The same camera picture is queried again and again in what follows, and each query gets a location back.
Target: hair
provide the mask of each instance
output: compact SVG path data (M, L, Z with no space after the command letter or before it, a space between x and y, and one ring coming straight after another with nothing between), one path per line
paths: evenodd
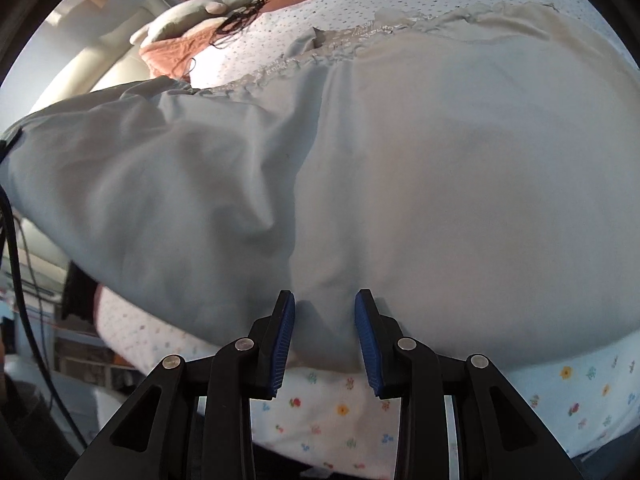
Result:
M211 43L212 46L220 48L218 43L221 40L234 36L241 32L245 27L250 25L260 13L260 9L264 7L267 0L255 0L240 10L234 12L218 27L216 35Z

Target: black cable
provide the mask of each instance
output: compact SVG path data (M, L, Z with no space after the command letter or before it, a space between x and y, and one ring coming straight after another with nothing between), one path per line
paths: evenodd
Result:
M189 60L189 66L188 66L188 67L186 67L186 68L184 69L184 74L182 74L182 77L180 78L180 81L188 82L188 81L187 81L187 76L188 76L191 72L193 72L193 70L196 68L196 63L197 63L197 61L196 61L196 59L195 59L194 57L192 57L192 58Z
M24 235L24 228L22 227L22 222L20 219L14 215L14 219L18 224L18 229L20 229L20 236L22 237L22 244L24 245L24 254L27 256L27 267L29 267L29 273L31 275L31 281L33 282L33 288L36 291L36 298L38 298L38 312L40 316L40 345L42 346L42 354L44 357L44 362L47 365L47 371L51 373L51 365L49 364L49 358L47 357L47 345L45 343L44 337L44 309L42 307L42 296L40 295L40 288L38 287L38 282L36 281L36 274L33 272L33 266L31 265L31 255L29 252L29 247L27 245L27 237ZM51 411L53 407L53 396L49 397L49 411Z
M56 401L58 408L60 409L60 413L65 418L68 423L71 431L73 431L74 435L82 444L82 447L86 449L87 443L82 436L82 432L74 422L71 414L66 408L62 399L60 399L60 394L56 390L55 385L53 384L53 380L51 379L51 374L47 370L47 367L44 364L42 359L42 355L40 354L40 349L38 348L38 344L36 343L36 338L33 335L33 330L31 329L31 323L29 322L29 315L27 313L27 307L24 303L24 293L22 291L22 280L20 278L20 259L18 257L18 243L15 237L15 226L14 226L14 214L11 210L11 203L9 202L9 197L4 192L2 186L0 186L0 211L2 213L2 222L4 223L4 230L6 232L6 243L9 251L9 263L11 265L11 277L12 282L14 283L14 293L15 293L15 303L18 307L18 313L20 315L20 321L22 322L22 326L24 327L24 333L27 336L27 341L29 346L31 347L31 352L33 353L33 358L38 365L38 369L42 374L42 378L45 383L47 383L47 387L51 392L53 399Z

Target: metal screw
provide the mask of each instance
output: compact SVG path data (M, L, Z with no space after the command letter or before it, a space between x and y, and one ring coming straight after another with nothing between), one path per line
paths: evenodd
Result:
M402 339L398 339L398 346L402 350L413 350L415 347L417 347L417 344L410 337L403 337Z
M168 355L167 357L162 359L162 366L167 370L171 370L172 368L180 366L180 356Z
M239 350L241 352L244 350L250 350L253 347L254 342L248 337L243 337L242 339L238 339L238 341L236 341L236 350Z
M476 354L471 358L471 364L476 368L487 368L489 365L489 359L483 355Z

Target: blue gripper pad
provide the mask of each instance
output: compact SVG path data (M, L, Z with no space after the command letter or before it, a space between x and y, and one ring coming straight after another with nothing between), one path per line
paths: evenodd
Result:
M273 352L271 353L270 387L271 395L274 397L278 389L282 386L284 368L287 364L287 355L289 354L289 345L291 343L291 335L293 334L293 325L295 321L296 300L293 297L293 294L288 292L284 309L282 311L278 335L276 336L276 341L273 345Z
M373 327L369 320L369 314L367 313L367 308L362 298L362 292L356 295L355 318L369 386L373 388L375 395L379 396L383 386L382 354L380 353L380 347L378 346Z

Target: stuffed animal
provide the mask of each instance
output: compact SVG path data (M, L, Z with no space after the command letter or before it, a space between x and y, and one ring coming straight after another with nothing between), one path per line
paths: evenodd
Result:
M185 32L211 18L223 18L253 0L188 0L166 10L151 23L139 28L130 38L131 44L147 46L154 41L180 38Z

